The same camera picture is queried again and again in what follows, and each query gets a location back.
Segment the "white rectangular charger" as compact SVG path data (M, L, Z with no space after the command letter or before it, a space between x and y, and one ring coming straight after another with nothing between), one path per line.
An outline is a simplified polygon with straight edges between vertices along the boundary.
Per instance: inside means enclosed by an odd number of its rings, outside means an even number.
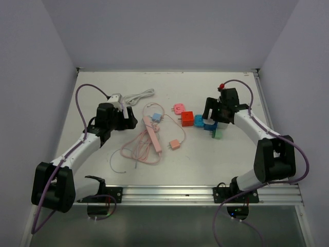
M227 129L228 126L229 126L228 123L222 123L222 122L219 122L219 123L217 124L217 128L218 128L218 129L221 129L221 130Z

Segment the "light blue adapter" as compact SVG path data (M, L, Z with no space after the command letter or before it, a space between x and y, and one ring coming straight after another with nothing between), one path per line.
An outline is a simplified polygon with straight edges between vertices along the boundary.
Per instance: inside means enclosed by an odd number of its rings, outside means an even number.
M194 116L194 126L197 128L203 128L205 125L204 119L202 118L202 115L195 115Z

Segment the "blue charger plug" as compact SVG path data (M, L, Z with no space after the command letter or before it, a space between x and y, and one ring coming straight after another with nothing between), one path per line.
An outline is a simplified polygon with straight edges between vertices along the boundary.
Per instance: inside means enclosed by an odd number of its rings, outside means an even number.
M162 119L162 115L159 114L159 113L154 113L152 115L152 121L153 122L160 123L161 122L161 119Z

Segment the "red cube socket adapter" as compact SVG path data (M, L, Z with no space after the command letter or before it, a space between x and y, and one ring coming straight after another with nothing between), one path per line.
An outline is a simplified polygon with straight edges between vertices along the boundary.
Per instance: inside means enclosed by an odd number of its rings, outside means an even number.
M181 112L178 120L181 123L182 127L190 127L194 125L194 115L192 111L183 111Z

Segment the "green plug adapter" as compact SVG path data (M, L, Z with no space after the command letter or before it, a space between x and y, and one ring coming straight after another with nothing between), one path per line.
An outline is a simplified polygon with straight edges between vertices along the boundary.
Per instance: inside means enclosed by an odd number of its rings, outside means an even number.
M213 139L222 139L223 138L223 133L220 129L214 129L214 130L211 130L209 131L210 132L210 135Z

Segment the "pink socket adapter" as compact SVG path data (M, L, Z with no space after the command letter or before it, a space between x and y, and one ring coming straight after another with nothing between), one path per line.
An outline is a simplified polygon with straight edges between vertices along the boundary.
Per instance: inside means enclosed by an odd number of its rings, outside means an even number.
M183 103L176 103L171 108L171 111L174 112L175 115L180 115L182 112L186 111L186 108Z

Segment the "pink power strip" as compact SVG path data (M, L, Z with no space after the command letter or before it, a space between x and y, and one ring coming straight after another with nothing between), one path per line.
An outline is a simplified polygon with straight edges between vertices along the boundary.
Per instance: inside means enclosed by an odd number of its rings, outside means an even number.
M148 135L151 139L151 142L154 146L154 149L155 149L156 153L160 154L162 152L162 148L161 148L161 145L160 145L160 143L157 139L156 133L155 133L155 131L153 129L153 126L150 122L150 119L147 116L145 116L145 117L143 117L142 120L144 122L144 125L146 127L146 130L148 132Z

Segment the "orange charger plug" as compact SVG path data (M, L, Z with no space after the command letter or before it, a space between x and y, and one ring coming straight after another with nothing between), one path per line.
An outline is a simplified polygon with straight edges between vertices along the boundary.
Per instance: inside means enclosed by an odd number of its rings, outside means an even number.
M171 150L177 150L181 147L180 141L177 139L174 139L172 141L169 142L169 148Z

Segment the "purple power strip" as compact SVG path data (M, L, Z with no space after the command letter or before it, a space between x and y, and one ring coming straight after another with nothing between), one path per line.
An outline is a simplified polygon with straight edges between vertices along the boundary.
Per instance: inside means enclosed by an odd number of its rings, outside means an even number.
M126 105L124 102L121 103L121 110L122 110L124 119L128 119L129 115L128 115L127 108L126 108Z

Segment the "blue cube socket adapter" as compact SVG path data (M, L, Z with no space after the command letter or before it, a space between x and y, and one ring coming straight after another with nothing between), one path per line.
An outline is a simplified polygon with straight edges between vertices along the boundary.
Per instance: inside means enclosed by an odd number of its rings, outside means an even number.
M204 130L206 131L214 131L217 129L218 122L214 122L213 124L204 124Z

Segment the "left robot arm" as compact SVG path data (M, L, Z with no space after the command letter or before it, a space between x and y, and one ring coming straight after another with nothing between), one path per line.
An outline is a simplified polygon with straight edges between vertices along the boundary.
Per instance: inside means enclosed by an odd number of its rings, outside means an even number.
M87 197L95 202L103 201L107 195L103 178L87 175L83 182L78 183L74 176L84 162L105 144L112 131L134 129L137 122L132 107L120 111L112 103L99 104L96 116L69 150L50 163L37 165L32 204L66 213L74 202Z

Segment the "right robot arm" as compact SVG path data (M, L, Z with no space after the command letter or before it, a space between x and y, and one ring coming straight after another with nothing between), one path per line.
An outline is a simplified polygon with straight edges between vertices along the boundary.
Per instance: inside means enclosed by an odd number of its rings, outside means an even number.
M223 199L241 202L247 190L296 174L295 149L293 145L278 138L279 134L264 125L247 104L241 104L235 88L218 88L218 99L208 97L204 119L233 124L241 129L256 145L253 168L231 180L229 187L217 186L215 193Z

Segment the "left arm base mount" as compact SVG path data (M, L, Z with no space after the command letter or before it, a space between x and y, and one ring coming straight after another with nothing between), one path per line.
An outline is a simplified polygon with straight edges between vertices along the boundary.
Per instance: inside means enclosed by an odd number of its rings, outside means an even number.
M90 219L101 221L114 214L117 204L122 202L123 188L107 186L103 178L87 175L78 183L75 201L79 203L103 203L104 206L88 206L87 215Z

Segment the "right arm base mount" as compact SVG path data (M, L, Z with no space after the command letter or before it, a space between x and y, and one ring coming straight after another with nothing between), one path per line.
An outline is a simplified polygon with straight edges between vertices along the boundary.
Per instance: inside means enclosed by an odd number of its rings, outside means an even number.
M259 195L257 190L251 192L244 192L238 188L237 177L234 177L229 186L224 182L220 182L217 186L212 188L213 201L215 204L221 204L224 201L227 203L233 203L240 206L228 206L227 212L230 217L238 220L245 220L249 215L249 206L253 203L259 203Z

